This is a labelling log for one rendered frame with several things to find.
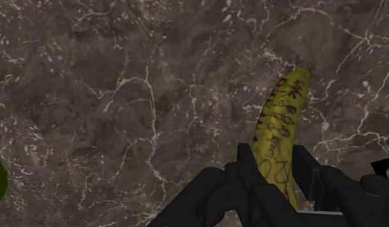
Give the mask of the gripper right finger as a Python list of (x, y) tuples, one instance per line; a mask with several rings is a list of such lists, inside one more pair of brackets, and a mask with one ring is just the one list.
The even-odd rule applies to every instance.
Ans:
[(343, 214), (319, 221), (321, 227), (389, 227), (389, 178), (377, 173), (356, 181), (340, 169), (319, 164), (301, 145), (293, 147), (292, 173), (318, 212)]

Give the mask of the yellow banana with black scribbles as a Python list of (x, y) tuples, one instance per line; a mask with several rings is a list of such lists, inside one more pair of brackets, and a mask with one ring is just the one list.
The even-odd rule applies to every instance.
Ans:
[(258, 117), (252, 152), (262, 176), (298, 209), (292, 174), (297, 121), (308, 94), (311, 72), (297, 68), (275, 85)]

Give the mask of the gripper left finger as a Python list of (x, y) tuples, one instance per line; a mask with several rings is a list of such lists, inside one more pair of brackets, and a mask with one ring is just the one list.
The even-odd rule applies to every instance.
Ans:
[(147, 227), (215, 227), (234, 210), (242, 227), (304, 227), (304, 220), (274, 184), (259, 173), (250, 145), (224, 169), (201, 170)]

